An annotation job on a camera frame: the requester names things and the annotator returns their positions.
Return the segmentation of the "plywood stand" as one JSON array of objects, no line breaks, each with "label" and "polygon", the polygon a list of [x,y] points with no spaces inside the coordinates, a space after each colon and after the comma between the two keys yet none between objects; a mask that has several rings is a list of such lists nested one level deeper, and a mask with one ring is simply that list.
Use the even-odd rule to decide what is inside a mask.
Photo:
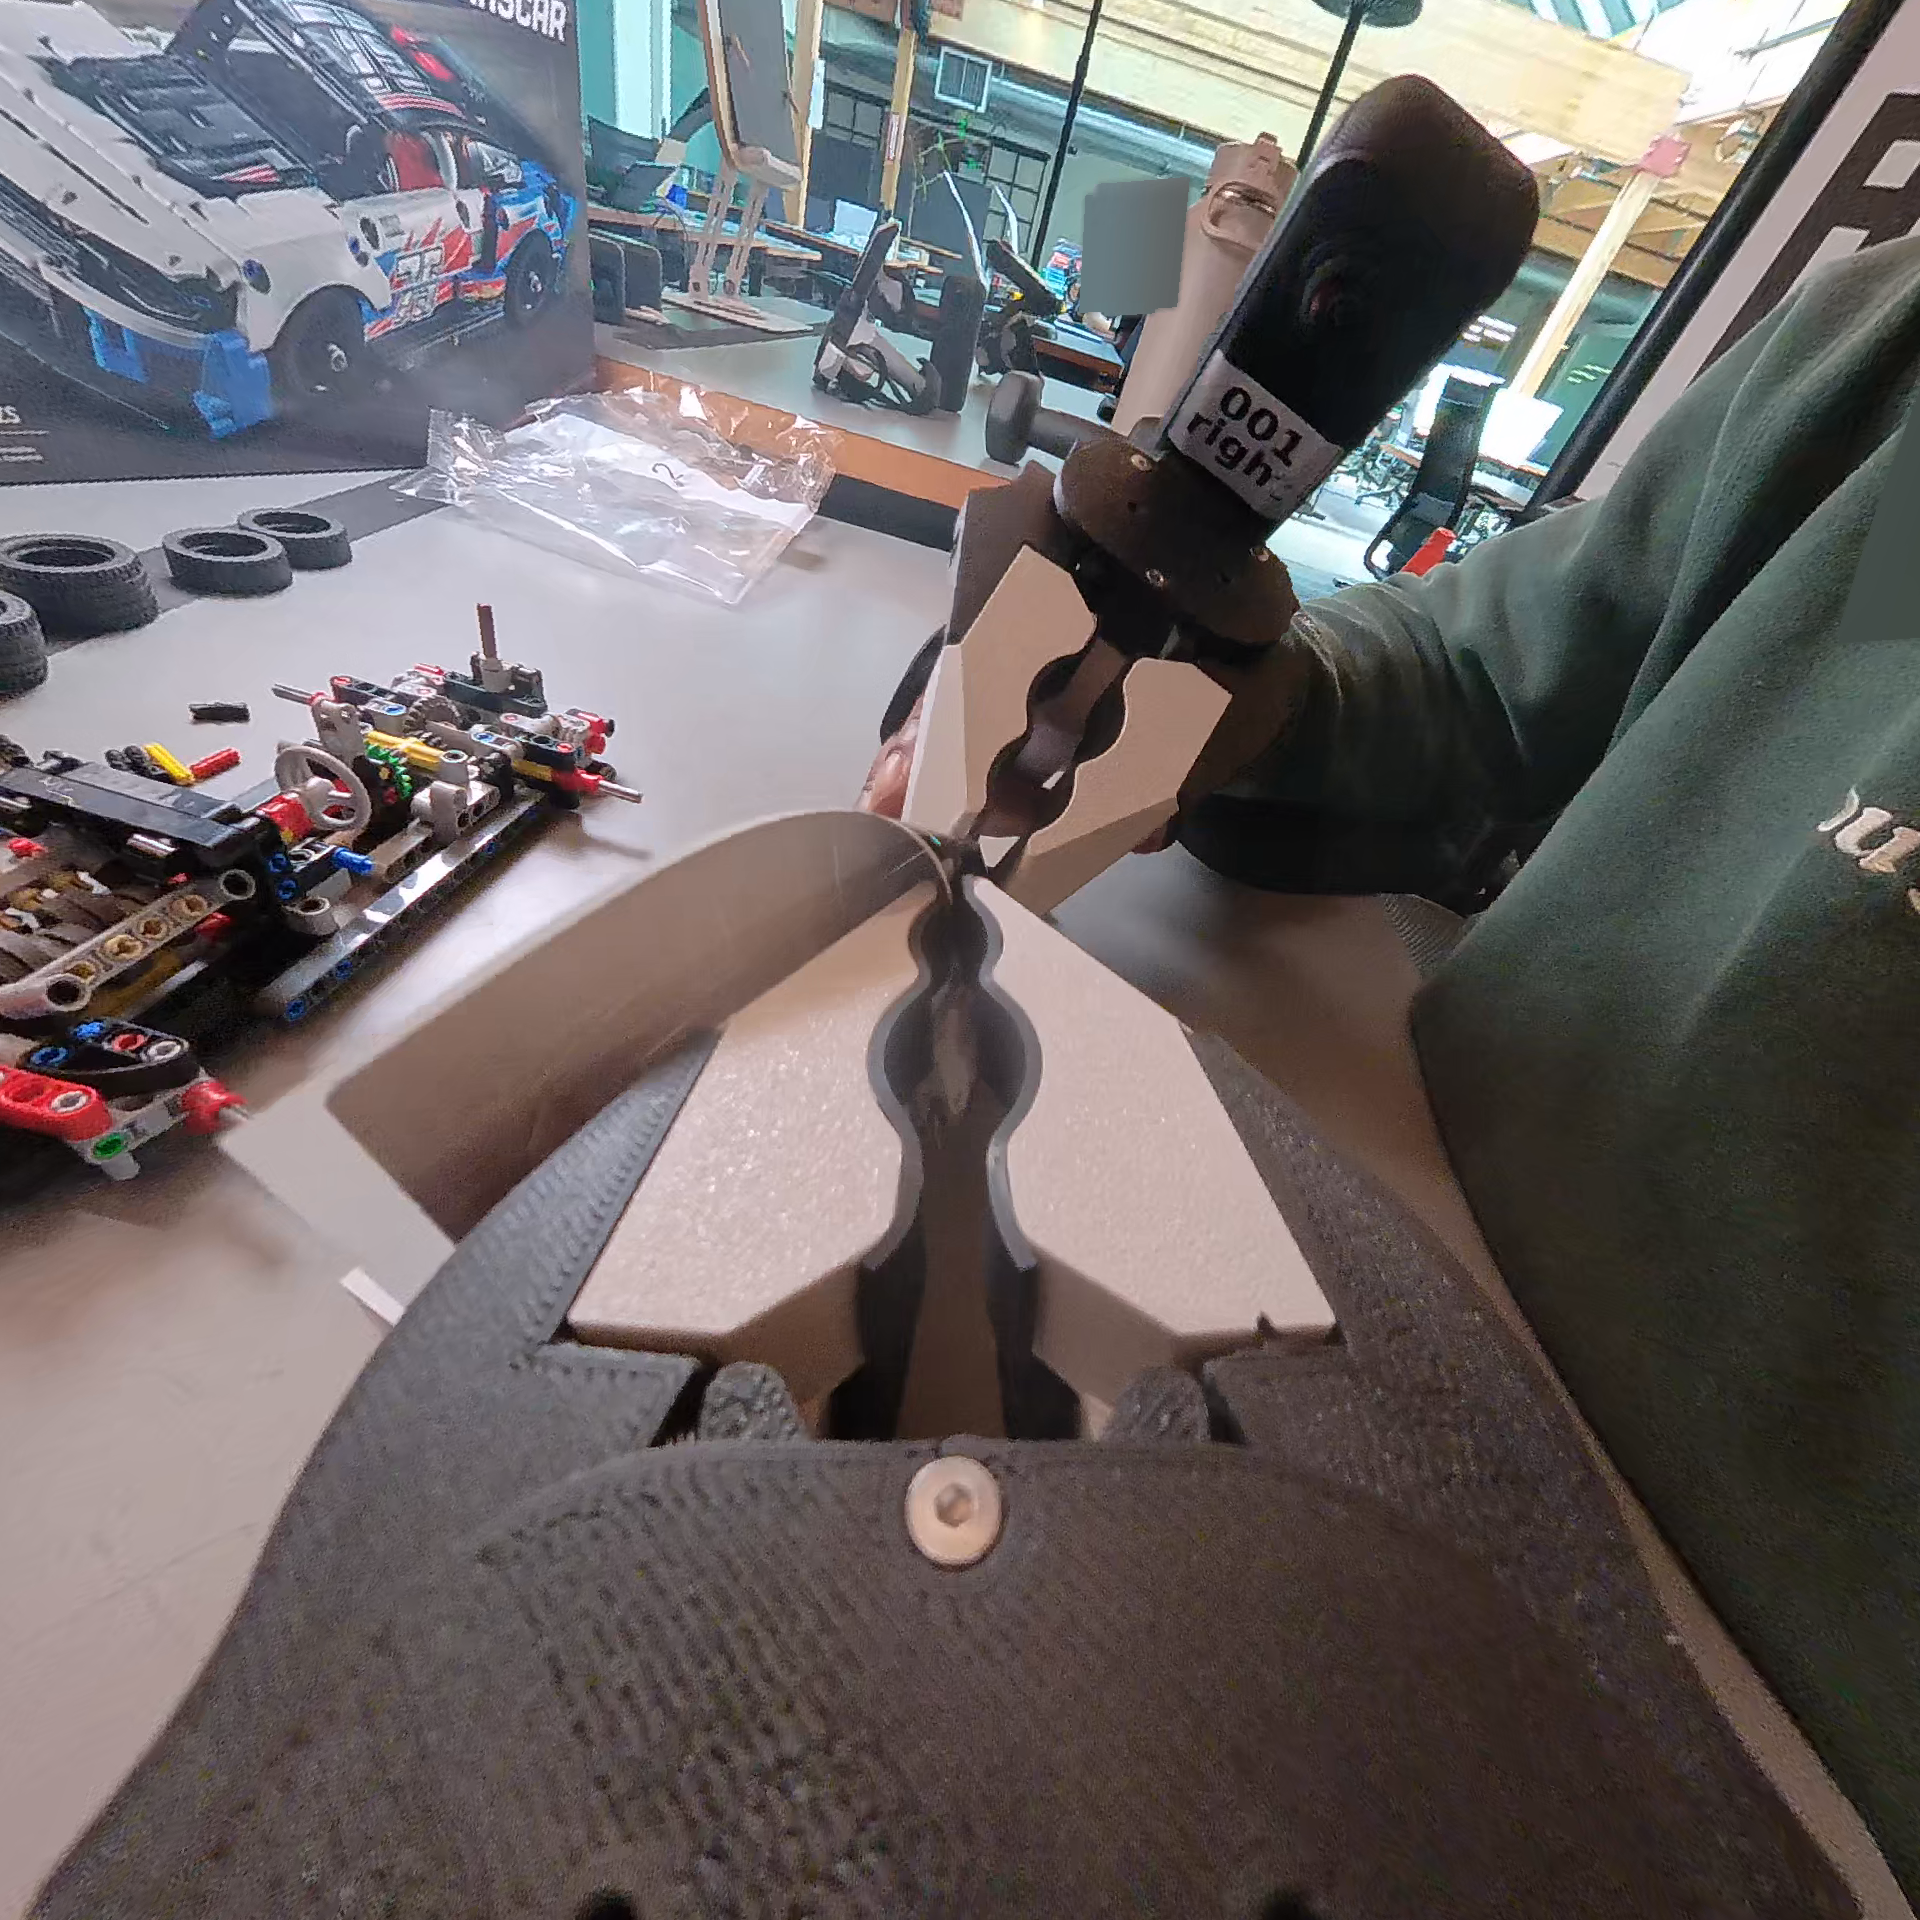
[{"label": "plywood stand", "polygon": [[790,337],[799,323],[763,311],[769,224],[801,220],[801,105],[793,47],[779,4],[674,4],[699,47],[706,128],[717,147],[709,183],[660,203],[660,228],[677,247],[681,278],[661,301],[741,344]]}]

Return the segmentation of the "black office chair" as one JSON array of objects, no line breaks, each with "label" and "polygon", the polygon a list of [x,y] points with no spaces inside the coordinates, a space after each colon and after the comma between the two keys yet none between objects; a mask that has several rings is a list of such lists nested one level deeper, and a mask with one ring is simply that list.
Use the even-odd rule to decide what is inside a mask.
[{"label": "black office chair", "polygon": [[1436,551],[1446,557],[1464,515],[1477,445],[1496,393],[1496,383],[1464,374],[1441,381],[1406,491],[1361,554],[1367,577],[1406,573],[1430,538],[1441,540]]}]

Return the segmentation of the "wooden edged grey table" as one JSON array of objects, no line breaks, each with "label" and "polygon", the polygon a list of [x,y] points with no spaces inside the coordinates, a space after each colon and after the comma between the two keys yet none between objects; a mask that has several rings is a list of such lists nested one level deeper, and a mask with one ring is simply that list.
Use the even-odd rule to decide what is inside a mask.
[{"label": "wooden edged grey table", "polygon": [[984,454],[991,383],[976,381],[956,415],[899,415],[870,403],[829,398],[811,383],[816,347],[809,337],[759,337],[730,347],[661,348],[634,330],[593,325],[599,385],[607,393],[697,393],[719,431],[741,445],[774,450],[793,420],[811,420],[834,474],[879,491],[961,505],[983,485],[1007,484],[1016,468]]}]

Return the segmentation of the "partly built lego car chassis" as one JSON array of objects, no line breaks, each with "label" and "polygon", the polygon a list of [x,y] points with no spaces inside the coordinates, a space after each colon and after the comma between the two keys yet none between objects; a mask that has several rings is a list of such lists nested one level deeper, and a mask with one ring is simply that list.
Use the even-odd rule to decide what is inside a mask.
[{"label": "partly built lego car chassis", "polygon": [[273,697],[306,733],[236,795],[1,740],[4,1204],[223,1134],[250,1031],[310,1017],[566,813],[639,803],[614,721],[551,707],[486,605],[464,670]]}]

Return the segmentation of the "person's right forearm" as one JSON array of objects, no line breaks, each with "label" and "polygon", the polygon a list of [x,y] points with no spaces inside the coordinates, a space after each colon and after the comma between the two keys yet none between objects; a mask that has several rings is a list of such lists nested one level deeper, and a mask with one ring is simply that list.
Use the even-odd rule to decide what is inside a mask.
[{"label": "person's right forearm", "polygon": [[1709,693],[1786,685],[1877,564],[1913,403],[1901,238],[1774,307],[1596,501],[1309,603],[1189,775],[1174,843],[1273,891],[1413,891],[1561,813],[1687,660]]}]

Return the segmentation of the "clear empty plastic bag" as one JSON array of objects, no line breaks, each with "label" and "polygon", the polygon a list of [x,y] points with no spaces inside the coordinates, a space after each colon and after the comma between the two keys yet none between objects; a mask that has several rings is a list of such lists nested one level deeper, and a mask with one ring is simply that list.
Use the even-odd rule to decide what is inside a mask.
[{"label": "clear empty plastic bag", "polygon": [[656,388],[539,401],[509,430],[434,411],[400,497],[614,577],[739,605],[814,524],[836,478],[829,431],[769,444],[719,401]]}]

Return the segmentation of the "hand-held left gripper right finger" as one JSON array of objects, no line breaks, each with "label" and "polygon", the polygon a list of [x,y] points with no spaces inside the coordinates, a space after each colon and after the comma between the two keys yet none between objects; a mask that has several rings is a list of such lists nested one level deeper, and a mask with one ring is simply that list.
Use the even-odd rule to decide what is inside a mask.
[{"label": "hand-held left gripper right finger", "polygon": [[1079,1438],[1150,1370],[1334,1338],[1189,1030],[991,881],[967,881],[967,920],[1006,1431]]}]

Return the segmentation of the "black dumbbell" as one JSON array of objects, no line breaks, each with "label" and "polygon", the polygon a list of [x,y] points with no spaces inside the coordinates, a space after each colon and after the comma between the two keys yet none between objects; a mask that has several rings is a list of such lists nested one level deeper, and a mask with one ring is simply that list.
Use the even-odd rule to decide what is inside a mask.
[{"label": "black dumbbell", "polygon": [[984,458],[996,465],[1023,465],[1027,454],[1067,461],[1093,444],[1123,444],[1111,427],[1063,415],[1041,403],[1041,377],[1003,373],[983,423]]}]

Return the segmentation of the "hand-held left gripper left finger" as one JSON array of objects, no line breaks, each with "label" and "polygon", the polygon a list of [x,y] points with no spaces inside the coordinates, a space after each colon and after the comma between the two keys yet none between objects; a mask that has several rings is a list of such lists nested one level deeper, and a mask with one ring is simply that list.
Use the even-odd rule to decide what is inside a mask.
[{"label": "hand-held left gripper left finger", "polygon": [[890,1438],[921,1307],[921,925],[899,894],[721,1023],[569,1308],[581,1343],[759,1363]]}]

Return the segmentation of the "black lego set box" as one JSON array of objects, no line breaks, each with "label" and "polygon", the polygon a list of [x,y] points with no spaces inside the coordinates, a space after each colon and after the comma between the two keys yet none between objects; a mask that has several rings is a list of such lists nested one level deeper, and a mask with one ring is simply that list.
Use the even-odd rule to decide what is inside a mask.
[{"label": "black lego set box", "polygon": [[4,4],[1,484],[414,465],[587,383],[574,4]]}]

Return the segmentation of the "holographic lego sticker sheet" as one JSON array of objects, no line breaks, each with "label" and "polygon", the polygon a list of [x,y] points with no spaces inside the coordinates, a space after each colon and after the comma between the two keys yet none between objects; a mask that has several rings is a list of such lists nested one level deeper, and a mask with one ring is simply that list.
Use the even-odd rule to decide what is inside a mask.
[{"label": "holographic lego sticker sheet", "polygon": [[866,813],[793,813],[680,855],[323,1093],[300,1217],[411,1301],[647,1064],[921,884],[941,884],[933,843]]}]

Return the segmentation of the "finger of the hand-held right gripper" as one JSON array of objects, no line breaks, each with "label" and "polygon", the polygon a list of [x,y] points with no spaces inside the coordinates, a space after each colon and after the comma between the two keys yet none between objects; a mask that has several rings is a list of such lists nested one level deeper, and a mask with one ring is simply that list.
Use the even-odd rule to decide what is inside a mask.
[{"label": "finger of the hand-held right gripper", "polygon": [[1050,911],[1153,838],[1211,740],[1230,694],[1193,663],[1139,660],[1119,680],[1119,733],[1076,757],[1063,810],[993,870],[1027,911]]},{"label": "finger of the hand-held right gripper", "polygon": [[903,820],[991,864],[1109,864],[1111,650],[1074,581],[1054,471],[956,515],[946,627],[903,680]]}]

